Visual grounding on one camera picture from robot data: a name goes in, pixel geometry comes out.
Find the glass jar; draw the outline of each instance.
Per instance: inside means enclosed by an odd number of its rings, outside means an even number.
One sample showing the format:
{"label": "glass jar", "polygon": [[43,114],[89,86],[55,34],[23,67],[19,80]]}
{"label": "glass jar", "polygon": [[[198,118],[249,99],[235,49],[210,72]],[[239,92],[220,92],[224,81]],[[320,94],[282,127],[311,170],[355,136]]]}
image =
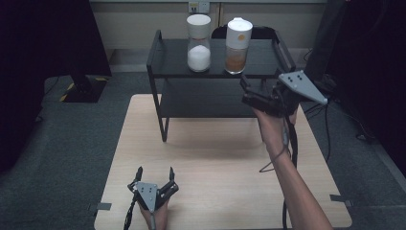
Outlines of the glass jar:
{"label": "glass jar", "polygon": [[208,38],[189,37],[188,66],[194,72],[204,72],[210,68],[211,52]]}

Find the wooden table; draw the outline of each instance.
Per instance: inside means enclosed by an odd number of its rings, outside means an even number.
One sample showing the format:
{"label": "wooden table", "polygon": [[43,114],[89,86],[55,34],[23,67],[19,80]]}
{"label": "wooden table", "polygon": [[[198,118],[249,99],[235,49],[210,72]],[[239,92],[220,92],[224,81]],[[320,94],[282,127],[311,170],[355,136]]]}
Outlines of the wooden table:
{"label": "wooden table", "polygon": [[[282,191],[274,172],[259,173],[269,162],[255,118],[171,119],[167,142],[160,139],[151,95],[131,99],[107,178],[95,228],[122,229],[132,199],[126,185],[142,166],[142,181],[162,187],[169,167],[179,191],[169,202],[169,230],[282,228]],[[334,227],[349,227],[344,203],[303,112],[296,129],[298,170]],[[130,229],[147,229],[138,207]]]}

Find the chair backrest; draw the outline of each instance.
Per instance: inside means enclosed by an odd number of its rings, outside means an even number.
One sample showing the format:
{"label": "chair backrest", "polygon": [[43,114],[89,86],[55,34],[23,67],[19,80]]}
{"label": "chair backrest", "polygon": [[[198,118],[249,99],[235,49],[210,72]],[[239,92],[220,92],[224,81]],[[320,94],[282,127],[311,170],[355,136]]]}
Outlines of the chair backrest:
{"label": "chair backrest", "polygon": [[[218,27],[212,32],[212,39],[225,39],[227,35],[227,25]],[[254,26],[251,39],[276,39],[275,30],[269,27]]]}

